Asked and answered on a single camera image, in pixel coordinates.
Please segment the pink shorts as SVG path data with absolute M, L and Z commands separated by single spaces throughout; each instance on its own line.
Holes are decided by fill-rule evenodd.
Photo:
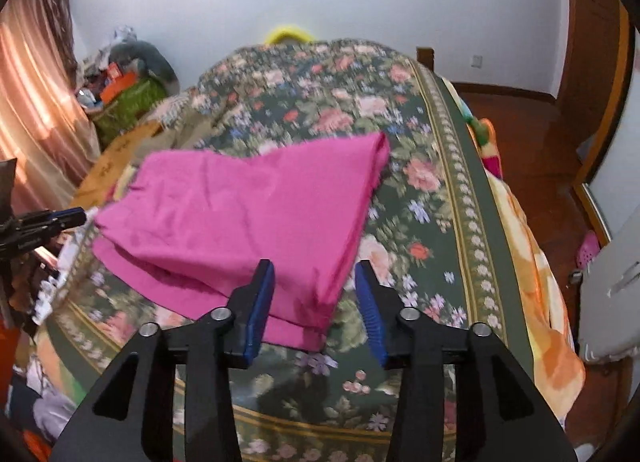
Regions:
M 270 260 L 266 341 L 317 352 L 389 156 L 381 132 L 246 159 L 154 152 L 126 195 L 96 215 L 93 253 L 146 299 L 190 319 L 224 304 Z

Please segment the pink orange curtain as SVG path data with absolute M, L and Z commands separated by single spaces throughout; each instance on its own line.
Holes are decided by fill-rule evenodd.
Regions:
M 75 95 L 70 0 L 7 0 L 1 10 L 1 158 L 16 161 L 12 209 L 58 210 L 101 155 Z

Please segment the green fabric storage box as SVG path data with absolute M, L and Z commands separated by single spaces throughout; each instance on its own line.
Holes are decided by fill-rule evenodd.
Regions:
M 100 147 L 105 149 L 113 139 L 133 129 L 166 96 L 164 85 L 154 78 L 142 79 L 119 93 L 101 112 L 91 117 Z

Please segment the floral green bedspread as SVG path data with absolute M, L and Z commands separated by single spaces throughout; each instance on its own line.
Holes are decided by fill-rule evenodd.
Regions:
M 242 48 L 210 68 L 96 215 L 36 338 L 69 400 L 142 323 L 180 327 L 266 257 L 258 357 L 230 374 L 247 461 L 379 461 L 400 375 L 367 346 L 354 267 L 534 367 L 487 172 L 445 81 L 360 40 Z

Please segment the orange box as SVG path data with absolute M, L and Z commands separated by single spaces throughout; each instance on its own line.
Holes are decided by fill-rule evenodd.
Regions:
M 120 93 L 126 91 L 137 83 L 138 75 L 134 71 L 129 71 L 123 74 L 119 78 L 111 81 L 104 86 L 100 97 L 104 105 L 108 105 L 114 100 Z

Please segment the striped patchwork blanket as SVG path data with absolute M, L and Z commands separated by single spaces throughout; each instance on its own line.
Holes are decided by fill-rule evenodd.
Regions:
M 156 102 L 140 119 L 140 123 L 159 122 L 163 127 L 174 126 L 183 111 L 192 104 L 193 90 L 185 90 Z

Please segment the olive green pants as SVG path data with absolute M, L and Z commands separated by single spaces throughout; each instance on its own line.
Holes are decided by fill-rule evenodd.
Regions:
M 160 132 L 141 142 L 137 152 L 144 156 L 166 149 L 191 149 L 223 116 L 224 104 L 211 103 L 206 96 L 196 95 L 174 126 L 162 126 Z

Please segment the grey plush toy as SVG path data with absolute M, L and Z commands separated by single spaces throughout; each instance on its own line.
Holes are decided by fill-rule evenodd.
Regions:
M 140 78 L 153 78 L 163 85 L 168 95 L 180 92 L 180 83 L 174 68 L 151 43 L 129 40 L 115 44 L 108 60 L 122 72 L 134 71 Z

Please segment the orange floral quilt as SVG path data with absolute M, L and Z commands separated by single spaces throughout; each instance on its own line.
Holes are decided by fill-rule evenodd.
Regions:
M 474 117 L 450 81 L 444 84 L 465 118 L 506 232 L 533 352 L 535 384 L 564 423 L 586 379 L 584 364 L 574 349 L 564 297 L 518 199 L 503 181 L 494 127 L 488 119 Z

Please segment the pink slipper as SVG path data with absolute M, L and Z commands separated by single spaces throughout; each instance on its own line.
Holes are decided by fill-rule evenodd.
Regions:
M 597 234 L 593 230 L 588 230 L 582 243 L 580 244 L 575 262 L 578 269 L 586 269 L 600 252 L 600 243 Z

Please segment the yellow foam bed guard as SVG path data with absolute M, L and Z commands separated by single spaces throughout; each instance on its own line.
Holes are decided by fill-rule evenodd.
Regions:
M 285 42 L 310 43 L 314 42 L 314 37 L 308 31 L 290 25 L 274 28 L 264 41 L 265 45 L 277 45 Z

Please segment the white sliding wardrobe door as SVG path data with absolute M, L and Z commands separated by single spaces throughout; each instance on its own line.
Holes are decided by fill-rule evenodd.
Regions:
M 634 30 L 634 54 L 628 88 L 599 148 L 601 156 L 585 162 L 574 184 L 589 226 L 600 247 L 618 234 L 639 208 L 639 31 Z

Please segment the brown wooden door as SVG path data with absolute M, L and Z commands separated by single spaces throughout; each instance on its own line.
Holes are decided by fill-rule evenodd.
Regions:
M 556 104 L 584 162 L 598 131 L 615 133 L 628 88 L 632 31 L 620 0 L 568 0 L 564 69 Z

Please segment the wooden bed post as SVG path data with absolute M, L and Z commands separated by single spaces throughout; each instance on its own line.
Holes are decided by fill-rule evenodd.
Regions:
M 431 71 L 435 70 L 435 51 L 434 48 L 417 48 L 416 61 Z

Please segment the white wall socket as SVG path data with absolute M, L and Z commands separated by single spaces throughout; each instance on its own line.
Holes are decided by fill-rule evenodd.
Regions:
M 473 55 L 471 59 L 471 66 L 473 68 L 482 68 L 483 67 L 483 57 L 480 55 Z

